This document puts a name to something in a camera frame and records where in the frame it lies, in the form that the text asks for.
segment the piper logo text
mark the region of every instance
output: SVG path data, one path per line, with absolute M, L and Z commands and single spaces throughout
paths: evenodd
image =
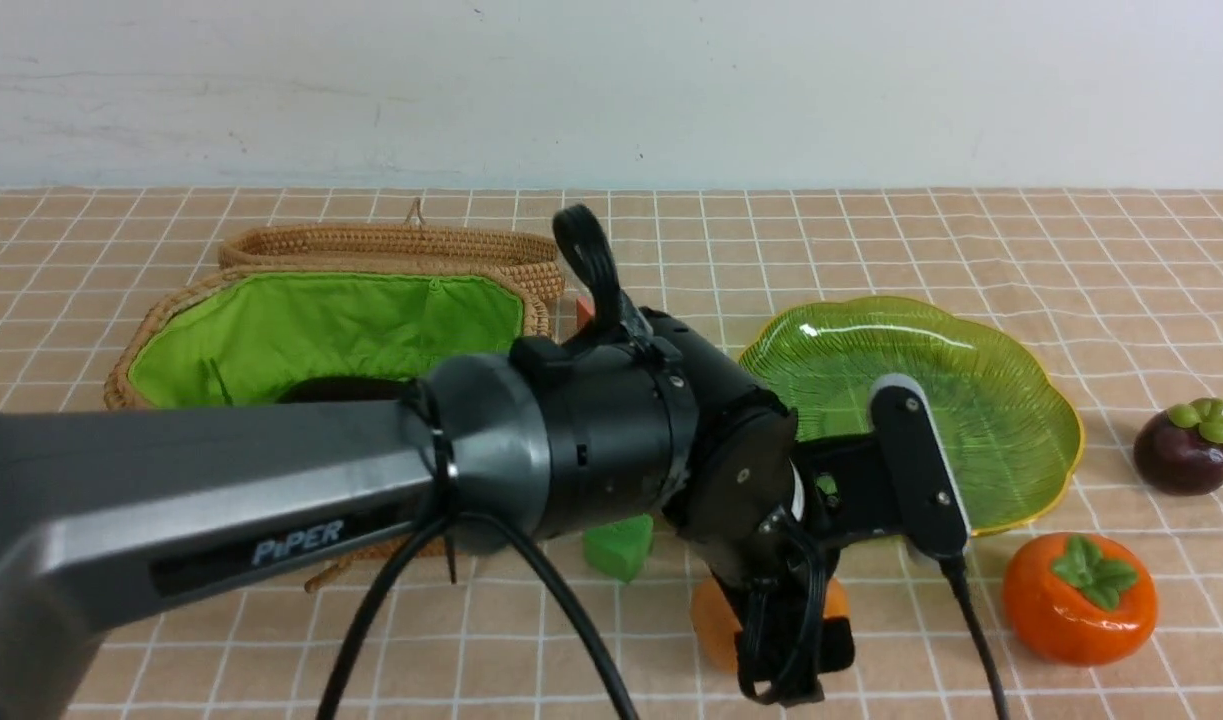
M 314 524 L 308 529 L 292 531 L 283 538 L 269 538 L 256 546 L 256 555 L 251 557 L 251 565 L 257 568 L 268 562 L 285 560 L 297 553 L 317 550 L 319 546 L 328 546 L 340 542 L 340 531 L 345 527 L 345 521 L 333 520 L 329 523 Z

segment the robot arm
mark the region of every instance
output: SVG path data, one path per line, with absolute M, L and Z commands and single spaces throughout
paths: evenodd
M 120 625 L 448 511 L 534 539 L 660 511 L 742 620 L 744 693 L 822 700 L 818 674 L 854 655 L 849 628 L 819 621 L 841 548 L 903 534 L 950 562 L 966 546 L 926 397 L 887 378 L 872 433 L 797 443 L 797 416 L 756 378 L 626 302 L 587 210 L 560 214 L 555 235 L 596 323 L 564 345 L 446 359 L 423 405 L 0 414 L 0 720 L 62 716 Z M 484 523 L 448 539 L 506 544 Z

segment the red object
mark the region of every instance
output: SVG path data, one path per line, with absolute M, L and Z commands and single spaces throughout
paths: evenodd
M 593 301 L 580 297 L 575 301 L 575 329 L 583 328 L 593 319 Z

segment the white wall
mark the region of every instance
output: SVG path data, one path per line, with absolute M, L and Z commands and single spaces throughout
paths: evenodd
M 0 185 L 1223 187 L 1223 0 L 0 0 Z

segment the green fabric lining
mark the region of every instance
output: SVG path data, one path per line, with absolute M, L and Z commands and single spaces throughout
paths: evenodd
M 503 352 L 523 302 L 477 275 L 263 273 L 171 319 L 128 379 L 157 407 L 256 405 L 324 375 L 404 379 Z

